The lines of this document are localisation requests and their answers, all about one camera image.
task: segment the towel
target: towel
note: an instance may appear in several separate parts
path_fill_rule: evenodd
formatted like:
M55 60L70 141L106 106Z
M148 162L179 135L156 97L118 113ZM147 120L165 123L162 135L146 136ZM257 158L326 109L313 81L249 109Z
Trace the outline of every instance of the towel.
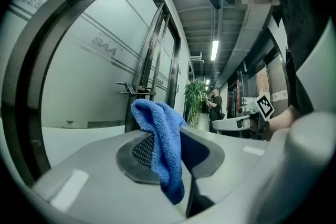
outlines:
M151 170L159 175L162 191L176 205L184 196L180 126L187 124L165 103L137 99L131 110L141 129L154 134Z

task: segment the ceiling light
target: ceiling light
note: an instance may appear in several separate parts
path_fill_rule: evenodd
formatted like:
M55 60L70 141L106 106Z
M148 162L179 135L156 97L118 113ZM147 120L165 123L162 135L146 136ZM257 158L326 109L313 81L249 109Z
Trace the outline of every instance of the ceiling light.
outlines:
M214 40L212 42L212 52L211 52L211 59L210 59L210 61L215 61L216 60L218 44L219 44L218 40Z

